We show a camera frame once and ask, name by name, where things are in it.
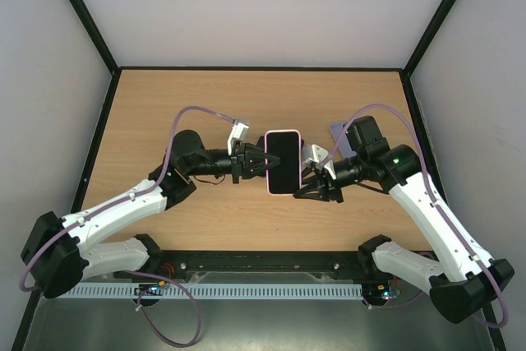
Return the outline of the lilac phone case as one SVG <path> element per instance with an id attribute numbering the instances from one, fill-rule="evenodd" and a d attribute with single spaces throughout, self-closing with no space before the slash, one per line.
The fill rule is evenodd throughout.
<path id="1" fill-rule="evenodd" d="M 351 147 L 348 140 L 348 128 L 344 121 L 333 122 L 330 124 L 330 132 L 335 140 L 335 148 L 342 158 L 354 158 L 357 153 Z"/>

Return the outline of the black phone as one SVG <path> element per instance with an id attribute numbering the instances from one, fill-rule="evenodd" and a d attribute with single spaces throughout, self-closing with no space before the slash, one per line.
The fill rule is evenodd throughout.
<path id="1" fill-rule="evenodd" d="M 264 136 L 260 136 L 258 138 L 258 141 L 256 143 L 256 147 L 257 147 L 259 152 L 261 152 L 262 154 L 265 153 L 265 137 Z"/>

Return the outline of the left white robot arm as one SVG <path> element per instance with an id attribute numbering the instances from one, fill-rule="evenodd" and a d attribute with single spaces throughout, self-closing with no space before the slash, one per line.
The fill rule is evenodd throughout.
<path id="1" fill-rule="evenodd" d="M 58 217 L 52 211 L 34 224 L 21 259 L 45 298 L 56 298 L 82 280 L 116 271 L 155 271 L 161 252 L 147 235 L 124 242 L 107 238 L 140 219 L 182 203 L 195 190 L 193 175 L 230 175 L 233 182 L 261 176 L 280 160 L 263 148 L 233 140 L 224 150 L 207 150 L 193 130 L 176 133 L 166 164 L 114 198 Z"/>

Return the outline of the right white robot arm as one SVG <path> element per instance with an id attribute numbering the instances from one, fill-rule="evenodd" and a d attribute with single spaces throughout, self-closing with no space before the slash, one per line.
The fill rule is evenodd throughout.
<path id="1" fill-rule="evenodd" d="M 512 265 L 474 240 L 441 199 L 417 152 L 408 145 L 390 147 L 372 116 L 354 120 L 344 137 L 352 158 L 334 162 L 318 145 L 302 148 L 303 186 L 295 198 L 341 203 L 344 187 L 376 182 L 408 213 L 436 256 L 426 258 L 378 235 L 358 248 L 360 272 L 370 279 L 386 273 L 405 280 L 452 323 L 496 300 L 514 276 Z"/>

